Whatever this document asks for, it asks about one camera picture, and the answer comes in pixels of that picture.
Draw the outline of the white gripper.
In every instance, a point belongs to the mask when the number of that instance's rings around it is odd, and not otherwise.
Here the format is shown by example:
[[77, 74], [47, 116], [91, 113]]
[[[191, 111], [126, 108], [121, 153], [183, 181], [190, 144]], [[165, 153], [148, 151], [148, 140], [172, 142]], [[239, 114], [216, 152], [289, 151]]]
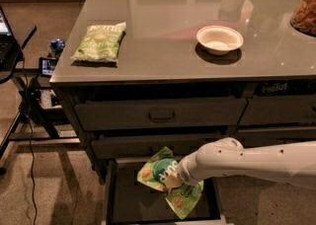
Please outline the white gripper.
[[179, 188], [182, 183], [187, 186], [196, 185], [198, 180], [192, 176], [192, 170], [194, 170], [196, 166], [195, 153], [184, 157], [178, 164], [177, 173], [169, 175], [164, 182], [167, 193], [170, 193], [174, 188]]

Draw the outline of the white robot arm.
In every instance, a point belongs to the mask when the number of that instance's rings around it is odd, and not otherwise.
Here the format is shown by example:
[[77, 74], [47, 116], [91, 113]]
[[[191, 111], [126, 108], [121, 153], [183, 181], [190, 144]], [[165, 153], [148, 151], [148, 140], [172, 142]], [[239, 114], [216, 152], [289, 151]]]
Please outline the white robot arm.
[[244, 148], [232, 137], [204, 144], [166, 177], [167, 189], [209, 178], [247, 176], [301, 188], [316, 188], [316, 142]]

